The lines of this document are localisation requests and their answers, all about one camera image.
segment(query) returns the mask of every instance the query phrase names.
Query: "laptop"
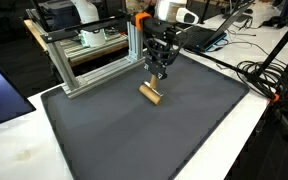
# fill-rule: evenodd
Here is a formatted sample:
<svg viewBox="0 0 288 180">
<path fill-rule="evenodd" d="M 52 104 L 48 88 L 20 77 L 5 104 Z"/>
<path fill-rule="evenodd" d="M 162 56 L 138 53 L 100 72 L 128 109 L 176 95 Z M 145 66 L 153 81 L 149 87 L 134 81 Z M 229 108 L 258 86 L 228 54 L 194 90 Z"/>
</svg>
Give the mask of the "laptop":
<svg viewBox="0 0 288 180">
<path fill-rule="evenodd" d="M 187 30 L 188 39 L 184 48 L 191 51 L 207 52 L 216 43 L 223 40 L 227 34 L 225 31 L 243 14 L 243 12 L 254 2 L 255 0 L 239 0 L 231 15 L 225 20 L 225 22 L 216 30 L 203 28 L 200 26 L 194 26 Z M 186 39 L 186 34 L 180 33 L 179 39 Z"/>
</svg>

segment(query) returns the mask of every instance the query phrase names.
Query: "white table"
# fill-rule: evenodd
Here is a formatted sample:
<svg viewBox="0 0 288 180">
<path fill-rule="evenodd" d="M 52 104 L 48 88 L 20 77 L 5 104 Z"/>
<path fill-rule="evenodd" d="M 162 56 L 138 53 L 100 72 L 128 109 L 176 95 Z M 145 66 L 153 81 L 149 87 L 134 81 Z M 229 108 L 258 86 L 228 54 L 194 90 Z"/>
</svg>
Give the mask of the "white table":
<svg viewBox="0 0 288 180">
<path fill-rule="evenodd" d="M 253 10 L 254 27 L 279 13 L 261 2 L 257 2 Z M 217 28 L 223 21 L 220 16 L 214 17 L 206 21 L 205 26 Z M 238 36 L 238 38 L 256 43 L 270 52 L 287 29 L 287 27 L 280 30 L 266 27 L 257 30 L 250 29 L 242 32 L 256 34 L 256 37 Z M 229 45 L 209 55 L 232 65 L 243 60 L 263 61 L 267 57 L 257 47 L 250 49 L 245 49 L 245 47 L 247 45 Z M 220 70 L 209 60 L 184 51 L 182 53 L 227 76 L 238 79 L 231 70 Z M 288 63 L 288 44 L 277 58 Z M 29 98 L 37 108 L 35 112 L 0 125 L 0 180 L 72 179 L 43 109 L 41 94 Z M 252 91 L 248 93 L 212 133 L 176 179 L 224 179 L 268 102 L 268 99 Z"/>
</svg>

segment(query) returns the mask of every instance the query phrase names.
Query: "aluminum frame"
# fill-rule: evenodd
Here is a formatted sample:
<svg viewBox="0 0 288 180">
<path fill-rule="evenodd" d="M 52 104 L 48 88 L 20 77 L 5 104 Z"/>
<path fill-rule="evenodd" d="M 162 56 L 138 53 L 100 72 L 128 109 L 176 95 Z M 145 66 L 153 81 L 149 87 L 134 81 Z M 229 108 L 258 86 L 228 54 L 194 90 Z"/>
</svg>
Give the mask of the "aluminum frame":
<svg viewBox="0 0 288 180">
<path fill-rule="evenodd" d="M 62 88 L 70 99 L 144 64 L 142 32 L 138 31 L 130 22 L 127 22 L 127 28 L 128 56 L 77 77 L 70 67 L 69 59 L 66 57 L 61 43 L 59 41 L 46 43 L 50 57 L 64 81 Z"/>
</svg>

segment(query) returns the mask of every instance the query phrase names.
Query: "black bracket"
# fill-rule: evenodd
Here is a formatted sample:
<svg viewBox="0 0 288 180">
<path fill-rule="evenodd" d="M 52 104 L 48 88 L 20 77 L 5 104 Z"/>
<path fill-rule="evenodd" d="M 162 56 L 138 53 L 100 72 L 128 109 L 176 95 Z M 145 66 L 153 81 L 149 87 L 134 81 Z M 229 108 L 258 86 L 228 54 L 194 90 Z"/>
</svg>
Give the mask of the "black bracket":
<svg viewBox="0 0 288 180">
<path fill-rule="evenodd" d="M 49 32 L 46 34 L 42 34 L 41 38 L 45 43 L 52 43 L 56 41 L 60 41 L 63 39 L 75 37 L 78 35 L 79 31 L 84 30 L 88 32 L 96 32 L 99 29 L 107 28 L 114 26 L 120 22 L 121 19 L 124 19 L 125 16 L 118 16 L 115 18 L 107 18 L 100 21 L 95 21 L 87 24 L 81 24 L 77 26 L 72 26 L 69 28 Z"/>
<path fill-rule="evenodd" d="M 167 74 L 165 73 L 166 66 L 157 61 L 152 61 L 150 57 L 145 58 L 144 69 L 155 75 L 159 80 L 167 78 Z"/>
</svg>

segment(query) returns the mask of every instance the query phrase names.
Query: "black mat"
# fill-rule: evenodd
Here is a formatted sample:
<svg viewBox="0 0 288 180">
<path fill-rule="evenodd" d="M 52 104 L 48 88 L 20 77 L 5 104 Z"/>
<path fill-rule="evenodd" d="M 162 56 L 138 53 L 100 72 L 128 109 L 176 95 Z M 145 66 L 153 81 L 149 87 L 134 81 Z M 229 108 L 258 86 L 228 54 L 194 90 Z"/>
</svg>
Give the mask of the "black mat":
<svg viewBox="0 0 288 180">
<path fill-rule="evenodd" d="M 159 106 L 138 90 L 150 78 L 142 66 L 72 100 L 61 88 L 43 94 L 76 179 L 173 179 L 249 91 L 183 55 L 167 72 Z"/>
</svg>

